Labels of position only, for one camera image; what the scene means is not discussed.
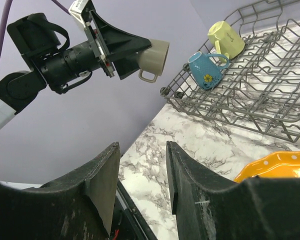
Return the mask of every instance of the mug handle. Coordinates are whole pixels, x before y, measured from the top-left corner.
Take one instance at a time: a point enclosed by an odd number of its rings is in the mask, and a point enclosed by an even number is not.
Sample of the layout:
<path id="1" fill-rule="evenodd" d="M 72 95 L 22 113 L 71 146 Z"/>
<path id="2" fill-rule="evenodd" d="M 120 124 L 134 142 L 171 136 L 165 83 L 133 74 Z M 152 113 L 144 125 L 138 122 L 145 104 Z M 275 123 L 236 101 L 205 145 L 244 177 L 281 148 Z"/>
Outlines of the mug handle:
<path id="1" fill-rule="evenodd" d="M 225 65 L 224 66 L 217 66 L 218 67 L 218 69 L 226 69 L 228 66 L 229 66 L 229 59 L 225 56 L 225 55 L 223 55 L 223 54 L 218 54 L 218 53 L 211 53 L 211 54 L 207 54 L 207 56 L 210 58 L 210 57 L 219 57 L 219 58 L 223 58 L 223 59 L 225 59 L 226 60 L 226 63 L 225 63 Z"/>
<path id="2" fill-rule="evenodd" d="M 143 71 L 142 69 L 140 69 L 140 71 L 139 71 L 139 78 L 140 78 L 141 80 L 143 80 L 143 81 L 145 81 L 145 82 L 148 82 L 148 83 L 151 83 L 151 84 L 153 84 L 153 83 L 155 83 L 155 82 L 157 81 L 158 75 L 154 75 L 154 78 L 153 78 L 152 80 L 150 80 L 150 79 L 144 78 L 144 77 L 142 76 L 142 73 L 143 73 L 143 72 L 144 72 L 144 71 Z"/>
<path id="3" fill-rule="evenodd" d="M 214 42 L 214 45 L 215 45 L 216 53 L 217 53 L 217 54 L 222 54 L 222 53 L 221 53 L 221 47 L 220 47 L 220 41 L 219 41 L 219 40 L 215 41 L 215 42 Z M 225 55 L 227 58 L 230 57 L 228 53 L 225 53 L 224 55 Z M 221 61 L 223 64 L 225 64 L 225 63 L 227 62 L 227 60 L 226 60 L 224 57 L 219 57 L 219 59 L 220 59 L 220 61 Z"/>

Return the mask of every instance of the cream mug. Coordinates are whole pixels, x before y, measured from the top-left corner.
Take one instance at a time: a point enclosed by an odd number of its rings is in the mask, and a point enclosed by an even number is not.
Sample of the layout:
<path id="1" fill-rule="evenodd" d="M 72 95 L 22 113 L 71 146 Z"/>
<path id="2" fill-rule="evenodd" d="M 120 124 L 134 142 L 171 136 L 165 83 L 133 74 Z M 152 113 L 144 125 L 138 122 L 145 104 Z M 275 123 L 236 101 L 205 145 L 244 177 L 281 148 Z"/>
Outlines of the cream mug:
<path id="1" fill-rule="evenodd" d="M 228 59 L 238 56 L 245 48 L 245 42 L 225 21 L 218 21 L 210 27 L 208 39 L 216 52 L 225 55 Z M 219 59 L 222 63 L 226 62 L 224 58 Z"/>
<path id="2" fill-rule="evenodd" d="M 139 78 L 148 83 L 154 83 L 164 71 L 170 44 L 162 40 L 149 40 L 152 47 L 139 52 L 137 62 L 140 68 Z M 154 74 L 153 79 L 145 78 L 143 72 Z"/>

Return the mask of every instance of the yellow mug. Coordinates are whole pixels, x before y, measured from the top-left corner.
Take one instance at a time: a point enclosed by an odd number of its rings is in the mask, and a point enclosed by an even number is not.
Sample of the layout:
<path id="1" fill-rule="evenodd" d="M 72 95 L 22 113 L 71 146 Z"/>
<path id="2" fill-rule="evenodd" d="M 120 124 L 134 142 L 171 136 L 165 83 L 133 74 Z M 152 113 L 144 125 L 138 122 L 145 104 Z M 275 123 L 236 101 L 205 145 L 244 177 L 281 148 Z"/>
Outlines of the yellow mug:
<path id="1" fill-rule="evenodd" d="M 225 21 L 218 21 L 210 27 L 208 39 L 215 47 L 216 52 L 225 55 L 228 59 L 233 59 L 245 48 L 245 42 Z M 222 63 L 226 62 L 222 57 L 219 59 Z"/>

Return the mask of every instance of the dish rack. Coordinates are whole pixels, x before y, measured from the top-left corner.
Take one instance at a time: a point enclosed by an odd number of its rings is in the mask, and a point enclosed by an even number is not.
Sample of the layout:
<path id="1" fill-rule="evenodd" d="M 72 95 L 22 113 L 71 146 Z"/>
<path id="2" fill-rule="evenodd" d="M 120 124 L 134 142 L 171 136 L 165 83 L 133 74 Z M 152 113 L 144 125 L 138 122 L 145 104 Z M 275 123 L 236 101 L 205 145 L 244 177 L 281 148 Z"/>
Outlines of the dish rack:
<path id="1" fill-rule="evenodd" d="M 234 11 L 225 21 L 245 49 L 223 70 L 219 85 L 203 90 L 185 64 L 160 94 L 179 112 L 295 143 L 300 138 L 300 21 L 288 19 L 285 10 L 296 2 L 262 0 Z M 199 50 L 214 52 L 208 40 Z"/>

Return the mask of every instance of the black strap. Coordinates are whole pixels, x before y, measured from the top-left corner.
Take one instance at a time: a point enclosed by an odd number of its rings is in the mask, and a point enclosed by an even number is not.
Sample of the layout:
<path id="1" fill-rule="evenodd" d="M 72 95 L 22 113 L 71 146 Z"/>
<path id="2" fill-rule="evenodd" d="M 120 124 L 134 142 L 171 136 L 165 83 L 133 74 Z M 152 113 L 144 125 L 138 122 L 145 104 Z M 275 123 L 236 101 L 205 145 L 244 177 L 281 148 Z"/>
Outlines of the black strap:
<path id="1" fill-rule="evenodd" d="M 49 29 L 54 32 L 57 32 L 65 37 L 65 43 L 62 47 L 60 47 L 57 51 L 57 53 L 61 53 L 65 50 L 67 50 L 70 47 L 70 38 L 67 30 L 62 28 L 61 26 L 58 26 L 54 23 L 48 22 L 47 20 L 43 20 L 42 18 L 38 18 L 35 14 L 32 14 L 28 17 L 28 20 L 33 22 L 34 24 L 39 25 L 40 27 L 44 29 Z"/>
<path id="2" fill-rule="evenodd" d="M 80 81 L 77 81 L 76 83 L 74 84 L 71 84 L 70 86 L 68 85 L 68 83 L 66 84 L 66 87 L 63 88 L 60 92 L 62 94 L 65 94 L 66 92 L 68 92 L 69 90 L 71 89 L 74 89 L 78 86 L 80 86 L 81 84 L 84 84 L 85 82 L 87 82 L 90 78 L 92 77 L 92 71 L 90 72 L 90 74 L 88 76 L 86 76 L 84 79 L 80 80 Z"/>

